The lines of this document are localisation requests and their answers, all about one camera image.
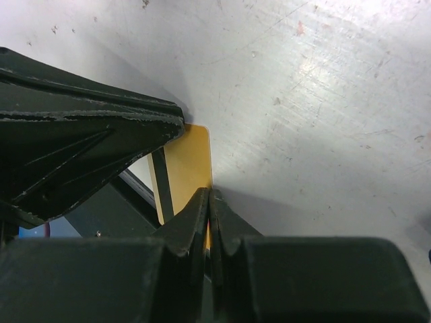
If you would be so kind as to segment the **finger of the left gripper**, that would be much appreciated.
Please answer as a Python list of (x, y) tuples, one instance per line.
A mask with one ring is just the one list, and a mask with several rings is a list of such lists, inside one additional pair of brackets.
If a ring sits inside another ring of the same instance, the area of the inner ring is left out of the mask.
[(30, 229), (63, 216), (184, 131), (174, 102), (2, 48), (1, 219)]

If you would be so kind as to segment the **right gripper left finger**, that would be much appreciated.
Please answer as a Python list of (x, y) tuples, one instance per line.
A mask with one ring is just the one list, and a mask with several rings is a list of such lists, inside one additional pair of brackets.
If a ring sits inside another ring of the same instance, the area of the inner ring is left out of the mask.
[(2, 322), (195, 322), (209, 190), (148, 238), (24, 238), (1, 253)]

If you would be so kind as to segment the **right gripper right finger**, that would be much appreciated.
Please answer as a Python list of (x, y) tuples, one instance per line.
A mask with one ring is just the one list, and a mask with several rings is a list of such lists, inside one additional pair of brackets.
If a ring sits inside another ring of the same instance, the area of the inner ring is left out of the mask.
[(227, 322), (428, 322), (401, 251), (363, 237), (267, 237), (208, 199), (213, 308)]

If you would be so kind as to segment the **gold card magnetic stripe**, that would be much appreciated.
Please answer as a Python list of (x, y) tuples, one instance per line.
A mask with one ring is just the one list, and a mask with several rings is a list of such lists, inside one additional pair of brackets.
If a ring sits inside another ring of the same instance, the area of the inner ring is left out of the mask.
[(147, 159), (161, 225), (179, 214), (198, 188), (212, 186), (209, 131), (204, 126), (186, 124), (180, 138)]

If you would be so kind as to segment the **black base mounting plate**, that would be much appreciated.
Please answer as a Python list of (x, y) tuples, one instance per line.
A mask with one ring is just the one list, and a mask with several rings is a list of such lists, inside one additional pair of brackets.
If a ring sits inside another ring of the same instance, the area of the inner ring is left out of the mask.
[(160, 226), (153, 192), (127, 170), (43, 229), (50, 238), (144, 238)]

